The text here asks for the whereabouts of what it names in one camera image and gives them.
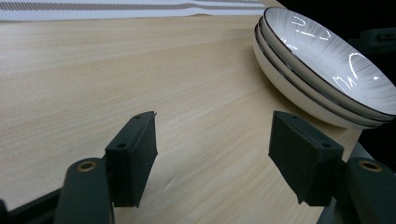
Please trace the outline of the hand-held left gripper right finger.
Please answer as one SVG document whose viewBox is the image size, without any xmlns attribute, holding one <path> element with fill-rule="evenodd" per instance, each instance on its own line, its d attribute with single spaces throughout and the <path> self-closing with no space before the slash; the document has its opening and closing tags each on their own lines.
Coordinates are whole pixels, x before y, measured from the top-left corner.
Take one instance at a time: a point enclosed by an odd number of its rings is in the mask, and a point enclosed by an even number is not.
<svg viewBox="0 0 396 224">
<path fill-rule="evenodd" d="M 298 203 L 328 206 L 333 171 L 344 148 L 309 122 L 287 112 L 273 113 L 269 157 L 296 194 Z"/>
</svg>

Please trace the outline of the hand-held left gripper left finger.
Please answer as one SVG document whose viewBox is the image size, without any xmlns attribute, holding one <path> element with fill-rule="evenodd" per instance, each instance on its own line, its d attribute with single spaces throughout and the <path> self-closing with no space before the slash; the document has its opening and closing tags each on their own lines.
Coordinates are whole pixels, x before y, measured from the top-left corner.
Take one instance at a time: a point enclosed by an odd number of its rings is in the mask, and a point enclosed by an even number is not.
<svg viewBox="0 0 396 224">
<path fill-rule="evenodd" d="M 154 111 L 133 116 L 106 147 L 111 201 L 138 207 L 158 155 Z"/>
</svg>

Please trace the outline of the white plate with dark rim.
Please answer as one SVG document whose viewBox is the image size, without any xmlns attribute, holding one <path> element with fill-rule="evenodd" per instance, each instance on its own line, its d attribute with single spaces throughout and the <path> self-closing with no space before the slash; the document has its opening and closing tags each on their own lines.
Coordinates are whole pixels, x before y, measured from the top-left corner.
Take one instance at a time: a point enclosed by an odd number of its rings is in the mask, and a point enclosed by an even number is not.
<svg viewBox="0 0 396 224">
<path fill-rule="evenodd" d="M 262 71 L 273 85 L 295 105 L 315 118 L 338 127 L 357 130 L 373 129 L 384 124 L 383 121 L 367 119 L 348 111 L 321 96 L 309 86 L 293 83 L 286 74 L 287 69 L 276 62 L 275 54 L 270 53 L 266 43 L 262 43 L 258 26 L 254 28 L 253 50 Z"/>
<path fill-rule="evenodd" d="M 258 23 L 256 24 L 256 26 L 259 27 L 259 31 L 260 31 L 260 34 L 261 34 L 261 35 L 262 35 L 262 16 L 259 18 L 259 21 L 258 21 Z M 265 39 L 265 37 L 264 37 L 263 35 L 262 35 L 262 43 L 266 43 L 266 44 L 268 45 L 268 41 Z M 271 46 L 268 45 L 268 47 L 269 47 L 270 53 L 274 53 L 274 54 L 275 54 L 275 56 L 276 56 L 276 62 L 277 62 L 277 63 L 281 63 L 281 67 L 287 69 L 286 74 L 287 74 L 287 76 L 290 76 L 290 80 L 291 80 L 293 83 L 298 84 L 299 86 L 302 86 L 302 85 L 304 85 L 304 86 L 309 86 L 310 88 L 312 88 L 313 90 L 315 90 L 315 91 L 316 91 L 318 94 L 320 94 L 321 96 L 326 97 L 329 101 L 331 101 L 331 102 L 337 104 L 333 99 L 331 99 L 331 98 L 325 96 L 323 93 L 319 92 L 319 90 L 315 89 L 315 88 L 313 87 L 313 85 L 311 85 L 311 84 L 308 83 L 308 81 L 302 79 L 302 76 L 301 76 L 301 75 L 297 74 L 297 73 L 294 72 L 292 69 L 290 69 L 290 67 L 287 66 L 286 63 L 285 63 L 281 58 L 278 57 L 277 53 L 273 51 L 273 48 L 272 48 Z M 364 114 L 362 114 L 361 112 L 357 112 L 357 111 L 351 110 L 351 109 L 349 109 L 349 108 L 347 108 L 347 107 L 345 107 L 345 106 L 343 106 L 343 105 L 339 105 L 339 106 L 341 106 L 341 107 L 347 109 L 348 111 L 351 111 L 351 112 L 354 112 L 354 113 L 356 113 L 356 114 L 358 114 L 358 115 L 361 115 L 362 117 L 365 117 L 365 118 L 367 118 L 367 119 L 373 119 L 373 120 L 377 120 L 377 121 L 383 121 L 384 124 L 385 124 L 385 123 L 388 123 L 388 122 L 390 122 L 390 121 L 392 121 L 392 120 L 394 120 L 394 119 L 396 119 L 396 117 L 390 118 L 390 119 L 375 119 L 375 118 L 371 118 L 371 117 L 369 117 L 369 116 L 367 116 L 367 115 L 364 115 Z"/>
</svg>

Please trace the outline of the small white bowl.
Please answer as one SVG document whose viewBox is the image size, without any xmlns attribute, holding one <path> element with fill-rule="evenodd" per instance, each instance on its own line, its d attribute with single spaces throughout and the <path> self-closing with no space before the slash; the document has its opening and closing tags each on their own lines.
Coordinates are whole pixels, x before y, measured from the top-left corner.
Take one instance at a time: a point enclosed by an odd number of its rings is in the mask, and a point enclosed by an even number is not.
<svg viewBox="0 0 396 224">
<path fill-rule="evenodd" d="M 396 117 L 396 86 L 326 27 L 297 12 L 268 7 L 262 35 L 290 69 L 337 104 L 375 119 Z"/>
</svg>

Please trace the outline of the dark equipment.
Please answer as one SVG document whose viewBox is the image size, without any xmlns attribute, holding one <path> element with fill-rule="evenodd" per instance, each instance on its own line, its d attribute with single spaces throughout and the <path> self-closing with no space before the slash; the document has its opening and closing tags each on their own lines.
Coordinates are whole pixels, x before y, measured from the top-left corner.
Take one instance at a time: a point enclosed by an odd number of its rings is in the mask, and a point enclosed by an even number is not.
<svg viewBox="0 0 396 224">
<path fill-rule="evenodd" d="M 348 43 L 361 53 L 396 52 L 396 27 L 362 31 L 359 38 L 349 39 Z"/>
</svg>

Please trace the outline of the grey striped placemat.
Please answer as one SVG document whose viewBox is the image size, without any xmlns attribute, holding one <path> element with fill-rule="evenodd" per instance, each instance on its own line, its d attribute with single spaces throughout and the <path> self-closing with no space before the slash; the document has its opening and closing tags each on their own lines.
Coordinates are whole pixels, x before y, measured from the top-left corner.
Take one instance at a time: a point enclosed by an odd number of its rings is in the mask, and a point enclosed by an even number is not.
<svg viewBox="0 0 396 224">
<path fill-rule="evenodd" d="M 259 0 L 0 0 L 0 21 L 261 15 Z"/>
</svg>

